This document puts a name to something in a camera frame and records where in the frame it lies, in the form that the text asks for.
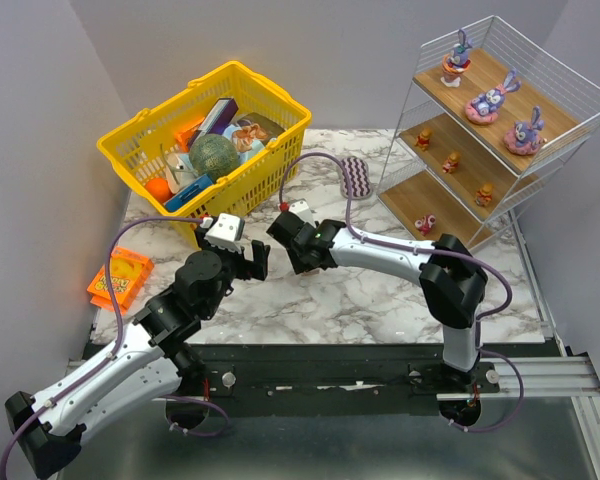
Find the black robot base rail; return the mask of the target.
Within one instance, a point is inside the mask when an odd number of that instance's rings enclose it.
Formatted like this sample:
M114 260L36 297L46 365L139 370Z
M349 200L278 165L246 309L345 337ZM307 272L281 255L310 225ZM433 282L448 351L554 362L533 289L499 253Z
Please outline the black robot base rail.
M469 433L491 433L520 408L483 425L482 399L502 392L494 362L513 362L482 349L468 373L442 362L439 348L390 345L245 346L196 345L196 369L166 384L166 370L152 377L168 400L166 417L178 430L195 429L203 415L224 417L332 417L393 415L442 417Z

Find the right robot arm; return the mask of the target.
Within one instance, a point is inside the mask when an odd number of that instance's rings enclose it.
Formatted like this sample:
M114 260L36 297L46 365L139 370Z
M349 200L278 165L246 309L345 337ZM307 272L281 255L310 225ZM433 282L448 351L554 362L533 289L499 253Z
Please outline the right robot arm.
M443 326L443 369L467 378L480 359L476 311L487 275L453 235L407 241L371 234L336 220L311 224L280 213L267 234L286 250L295 273L352 267L420 287L431 316Z

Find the purple bunny donut toy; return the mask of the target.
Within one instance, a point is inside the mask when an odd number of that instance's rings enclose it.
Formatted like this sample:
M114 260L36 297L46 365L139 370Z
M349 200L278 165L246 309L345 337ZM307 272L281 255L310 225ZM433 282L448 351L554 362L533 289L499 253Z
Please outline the purple bunny donut toy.
M544 121L541 119L541 108L534 106L529 121L515 121L503 141L507 150L518 156L535 155L547 142L541 135Z

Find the small purple bunny toy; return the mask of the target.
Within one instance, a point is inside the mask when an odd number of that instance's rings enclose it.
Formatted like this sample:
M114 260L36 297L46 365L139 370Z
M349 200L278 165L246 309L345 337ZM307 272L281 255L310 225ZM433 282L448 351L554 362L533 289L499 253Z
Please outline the small purple bunny toy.
M458 42L452 50L443 57L442 76L440 81L449 88L461 85L462 75L468 70L471 60L470 52L473 45L464 29L458 30Z

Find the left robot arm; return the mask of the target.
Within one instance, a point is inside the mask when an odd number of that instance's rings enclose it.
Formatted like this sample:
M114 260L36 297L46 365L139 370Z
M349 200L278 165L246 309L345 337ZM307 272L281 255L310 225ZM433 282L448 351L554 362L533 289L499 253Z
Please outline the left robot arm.
M99 403L129 377L164 358L174 368L165 382L168 393L184 379L198 379L204 370L188 339L216 314L233 291L235 280L266 279L270 246L251 243L244 250L208 244L191 254L174 281L146 302L131 323L120 325L116 338L72 374L34 394L18 391L5 403L12 446L19 446L35 476L47 479L71 463L88 432L110 409Z

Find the red white clown toy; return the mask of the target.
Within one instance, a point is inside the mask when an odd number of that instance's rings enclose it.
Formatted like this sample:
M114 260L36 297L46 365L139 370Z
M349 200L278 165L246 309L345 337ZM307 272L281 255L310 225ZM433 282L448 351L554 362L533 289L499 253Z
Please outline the red white clown toy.
M437 219L434 214L426 214L426 215L422 216L421 218L417 219L414 222L414 226L416 227L417 231L421 235L427 236L435 228L436 222L437 222Z

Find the white wire wooden shelf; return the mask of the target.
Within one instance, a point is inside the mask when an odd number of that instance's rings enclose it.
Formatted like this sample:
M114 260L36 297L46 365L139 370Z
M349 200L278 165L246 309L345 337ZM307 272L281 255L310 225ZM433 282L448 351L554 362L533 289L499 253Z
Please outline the white wire wooden shelf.
M442 60L458 42L458 30L421 45L415 72L378 185L380 201L417 239L442 233L457 236L476 250L508 230L522 206L569 161L600 126L600 87L558 60L498 16L462 27L472 42L471 64L458 88L441 81ZM521 81L508 93L498 119L471 123L466 103L500 84L515 69ZM515 121L529 121L541 108L547 142L535 155L518 156L503 137ZM433 134L427 151L414 146L425 127ZM461 154L452 174L442 164ZM492 201L482 208L476 191L493 185ZM414 222L434 214L427 236Z

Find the orange bear toy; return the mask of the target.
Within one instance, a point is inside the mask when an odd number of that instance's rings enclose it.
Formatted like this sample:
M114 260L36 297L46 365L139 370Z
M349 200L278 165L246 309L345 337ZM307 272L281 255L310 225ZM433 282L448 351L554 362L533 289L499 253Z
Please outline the orange bear toy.
M416 136L414 146L419 148L421 151L427 151L430 146L430 140L433 131L429 127L423 128Z
M442 164L442 171L445 174L452 174L459 166L461 154L457 151L452 151Z
M482 208L486 208L492 201L493 185L491 183L483 184L475 193L475 203Z

